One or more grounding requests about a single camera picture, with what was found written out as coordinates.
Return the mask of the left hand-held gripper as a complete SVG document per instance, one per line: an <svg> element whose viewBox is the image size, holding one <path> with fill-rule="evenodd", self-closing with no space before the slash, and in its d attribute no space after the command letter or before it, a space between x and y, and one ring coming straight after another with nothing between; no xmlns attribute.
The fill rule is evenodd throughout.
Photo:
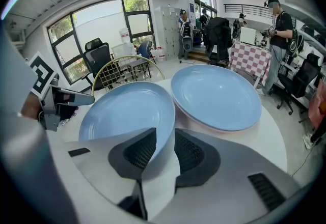
<svg viewBox="0 0 326 224"><path fill-rule="evenodd" d="M46 62L44 56L37 52L29 61L28 65L37 75L37 80L32 88L40 101L41 110L38 121L46 130L56 132L60 122L56 104L68 106L91 105L95 102L92 95L84 94L58 86L59 75Z"/></svg>

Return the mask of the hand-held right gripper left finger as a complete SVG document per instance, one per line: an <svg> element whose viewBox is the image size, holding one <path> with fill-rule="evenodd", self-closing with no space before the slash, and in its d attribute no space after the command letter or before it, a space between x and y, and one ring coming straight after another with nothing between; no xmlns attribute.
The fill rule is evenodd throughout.
<svg viewBox="0 0 326 224"><path fill-rule="evenodd" d="M72 161L105 199L147 220L142 175L156 150L156 129L66 143Z"/></svg>

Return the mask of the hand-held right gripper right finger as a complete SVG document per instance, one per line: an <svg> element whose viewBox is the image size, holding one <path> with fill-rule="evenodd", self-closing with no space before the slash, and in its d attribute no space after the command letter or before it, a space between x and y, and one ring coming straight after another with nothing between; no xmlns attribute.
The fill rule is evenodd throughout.
<svg viewBox="0 0 326 224"><path fill-rule="evenodd" d="M292 197L298 184L253 149L176 129L174 196L154 223L252 223Z"/></svg>

